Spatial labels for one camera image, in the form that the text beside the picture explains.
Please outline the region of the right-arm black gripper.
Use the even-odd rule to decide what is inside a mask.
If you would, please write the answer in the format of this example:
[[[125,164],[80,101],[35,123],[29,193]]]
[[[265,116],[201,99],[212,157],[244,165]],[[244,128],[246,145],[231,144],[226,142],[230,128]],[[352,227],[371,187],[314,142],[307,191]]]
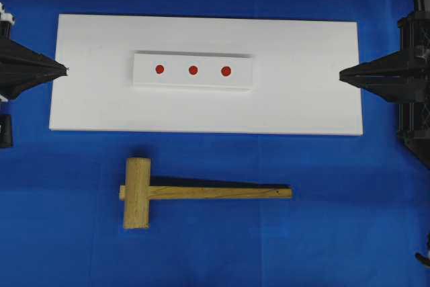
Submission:
[[[398,21],[400,50],[343,69],[339,80],[398,105],[398,136],[404,141],[429,138],[429,12],[414,11]],[[398,72],[406,53],[406,99],[403,84],[385,78],[353,77]]]

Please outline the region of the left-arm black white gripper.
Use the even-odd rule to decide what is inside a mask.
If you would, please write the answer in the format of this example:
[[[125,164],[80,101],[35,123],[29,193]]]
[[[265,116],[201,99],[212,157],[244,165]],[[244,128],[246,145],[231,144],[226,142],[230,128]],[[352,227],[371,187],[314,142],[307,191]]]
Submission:
[[[1,102],[16,99],[27,89],[67,76],[64,65],[10,40],[14,23],[14,16],[7,13],[1,3]],[[13,65],[53,68],[59,72],[18,73],[14,72]]]

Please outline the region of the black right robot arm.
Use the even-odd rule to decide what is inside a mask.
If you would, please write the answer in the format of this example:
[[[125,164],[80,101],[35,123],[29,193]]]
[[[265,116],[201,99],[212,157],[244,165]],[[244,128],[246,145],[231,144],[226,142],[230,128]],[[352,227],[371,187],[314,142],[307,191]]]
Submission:
[[[400,50],[344,69],[339,80],[398,104],[398,137],[406,145],[429,138],[429,0],[398,21]]]

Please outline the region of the black left arm base block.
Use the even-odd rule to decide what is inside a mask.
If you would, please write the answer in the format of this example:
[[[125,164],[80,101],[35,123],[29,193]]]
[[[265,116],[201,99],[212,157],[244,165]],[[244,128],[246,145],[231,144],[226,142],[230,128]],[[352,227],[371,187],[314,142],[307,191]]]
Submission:
[[[13,146],[11,116],[9,114],[1,115],[0,125],[0,148],[10,148]]]

